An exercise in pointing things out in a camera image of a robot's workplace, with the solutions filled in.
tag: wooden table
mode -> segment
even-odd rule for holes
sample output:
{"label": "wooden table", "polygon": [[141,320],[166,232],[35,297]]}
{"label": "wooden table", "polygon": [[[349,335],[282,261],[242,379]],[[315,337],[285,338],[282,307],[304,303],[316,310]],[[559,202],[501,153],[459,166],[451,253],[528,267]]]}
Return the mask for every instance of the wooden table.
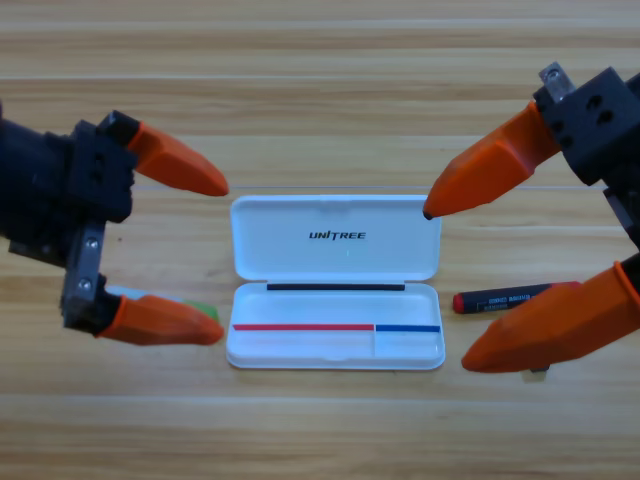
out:
{"label": "wooden table", "polygon": [[[111,283],[220,306],[228,209],[254,193],[427,193],[520,110],[558,60],[577,84],[640,70],[633,0],[0,2],[5,116],[69,132],[120,109],[207,154],[202,198],[137,179],[111,225]],[[640,336],[545,381],[464,371],[494,315],[456,291],[584,280],[634,253],[600,187],[558,156],[492,205],[446,218],[448,357],[430,373],[241,371],[224,345],[136,348],[63,330],[62,272],[0,257],[0,478],[632,479]]]}

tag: orange finger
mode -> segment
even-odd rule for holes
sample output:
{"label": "orange finger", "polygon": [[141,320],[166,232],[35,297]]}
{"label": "orange finger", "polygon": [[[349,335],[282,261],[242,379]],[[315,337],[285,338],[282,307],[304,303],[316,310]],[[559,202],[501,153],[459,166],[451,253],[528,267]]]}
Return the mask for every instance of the orange finger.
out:
{"label": "orange finger", "polygon": [[462,366],[518,372],[583,357],[640,328],[640,296],[616,264],[575,287],[554,286],[499,320],[469,349]]}
{"label": "orange finger", "polygon": [[224,335],[222,327],[201,310],[154,295],[121,297],[109,327],[97,337],[135,345],[211,345]]}
{"label": "orange finger", "polygon": [[490,203],[560,151],[535,102],[454,158],[423,207],[428,219]]}
{"label": "orange finger", "polygon": [[143,122],[128,148],[138,155],[136,170],[160,183],[203,195],[229,193],[224,175],[205,157]]}

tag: open case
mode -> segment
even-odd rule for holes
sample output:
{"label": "open case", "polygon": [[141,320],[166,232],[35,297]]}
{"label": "open case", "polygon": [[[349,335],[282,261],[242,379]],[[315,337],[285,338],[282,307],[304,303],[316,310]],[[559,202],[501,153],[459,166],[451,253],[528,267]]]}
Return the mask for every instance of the open case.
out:
{"label": "open case", "polygon": [[445,359],[440,219],[424,195],[245,196],[231,207],[239,368],[429,370]]}

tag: screw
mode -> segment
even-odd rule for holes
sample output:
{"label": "screw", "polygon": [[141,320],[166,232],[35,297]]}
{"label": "screw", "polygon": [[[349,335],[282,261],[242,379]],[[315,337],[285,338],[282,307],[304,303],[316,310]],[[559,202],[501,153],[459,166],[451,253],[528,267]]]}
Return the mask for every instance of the screw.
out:
{"label": "screw", "polygon": [[83,278],[78,282],[78,288],[80,290],[91,290],[91,280]]}

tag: case lid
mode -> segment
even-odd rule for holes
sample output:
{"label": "case lid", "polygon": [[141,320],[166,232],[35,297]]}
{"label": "case lid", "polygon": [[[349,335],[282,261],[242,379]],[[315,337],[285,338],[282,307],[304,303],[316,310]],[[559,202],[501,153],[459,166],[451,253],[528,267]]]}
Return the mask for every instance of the case lid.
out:
{"label": "case lid", "polygon": [[235,268],[271,282],[420,281],[433,276],[441,220],[425,195],[258,195],[231,207]]}

